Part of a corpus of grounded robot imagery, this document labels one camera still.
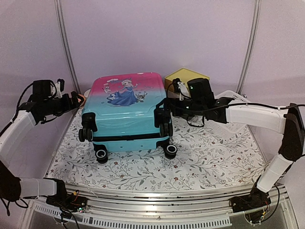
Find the children's suitcase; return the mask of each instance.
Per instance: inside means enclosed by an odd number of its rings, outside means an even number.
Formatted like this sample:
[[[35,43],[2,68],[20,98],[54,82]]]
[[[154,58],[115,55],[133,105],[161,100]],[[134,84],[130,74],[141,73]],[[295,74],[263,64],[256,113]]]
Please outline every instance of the children's suitcase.
[[[155,149],[175,158],[173,125],[162,78],[157,73],[106,76],[91,88],[81,115],[79,140],[93,142],[98,162],[107,152]]]

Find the leaf pattern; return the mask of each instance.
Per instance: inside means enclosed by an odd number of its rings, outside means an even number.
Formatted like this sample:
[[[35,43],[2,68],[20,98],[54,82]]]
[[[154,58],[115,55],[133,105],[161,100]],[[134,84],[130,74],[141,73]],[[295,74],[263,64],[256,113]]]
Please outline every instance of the leaf pattern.
[[[192,119],[201,125],[201,118]],[[191,127],[173,117],[172,142],[178,147],[169,160],[161,148],[110,152],[102,165],[92,143],[80,142],[81,110],[76,114],[47,177],[66,183],[106,189],[138,191],[207,190],[250,184],[264,170],[264,160],[247,126],[226,133],[213,121]]]

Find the white wall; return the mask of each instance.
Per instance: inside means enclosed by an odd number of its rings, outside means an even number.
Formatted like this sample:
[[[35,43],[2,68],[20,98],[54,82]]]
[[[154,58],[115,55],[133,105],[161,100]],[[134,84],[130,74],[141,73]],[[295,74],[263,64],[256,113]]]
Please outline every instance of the white wall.
[[[52,0],[1,1],[0,129],[10,121],[21,92],[33,80],[63,78],[65,91],[73,90],[55,12]],[[30,131],[14,152],[11,172],[22,177],[43,177],[70,117],[70,113],[65,114]],[[19,227],[23,210],[11,203],[10,211],[7,217],[0,202],[1,229]]]
[[[254,1],[77,0],[63,9],[83,92],[105,75],[186,67],[210,76],[217,94],[236,89]]]
[[[305,2],[262,1],[259,27],[243,93],[252,102],[305,104]],[[303,121],[305,109],[301,108]],[[252,128],[267,159],[277,154],[282,136]],[[297,161],[285,177],[300,228],[305,228],[305,166]]]

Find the blue dress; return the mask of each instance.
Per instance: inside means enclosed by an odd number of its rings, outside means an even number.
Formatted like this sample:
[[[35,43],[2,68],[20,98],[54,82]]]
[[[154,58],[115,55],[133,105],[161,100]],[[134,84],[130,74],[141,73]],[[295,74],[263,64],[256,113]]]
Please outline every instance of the blue dress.
[[[110,96],[107,98],[108,103],[112,105],[119,105],[119,106],[130,106],[138,101],[138,99],[135,97],[133,88],[132,87],[124,87],[124,89],[127,89],[125,92],[115,92],[113,93],[114,99],[110,99]]]

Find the suitcase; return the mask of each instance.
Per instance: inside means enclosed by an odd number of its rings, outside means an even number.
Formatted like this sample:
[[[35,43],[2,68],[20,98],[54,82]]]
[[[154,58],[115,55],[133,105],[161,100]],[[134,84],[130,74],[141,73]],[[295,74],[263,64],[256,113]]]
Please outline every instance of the suitcase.
[[[135,73],[97,79],[81,115],[79,140],[93,142],[97,161],[107,152],[156,149],[176,156],[173,125],[161,76]]]

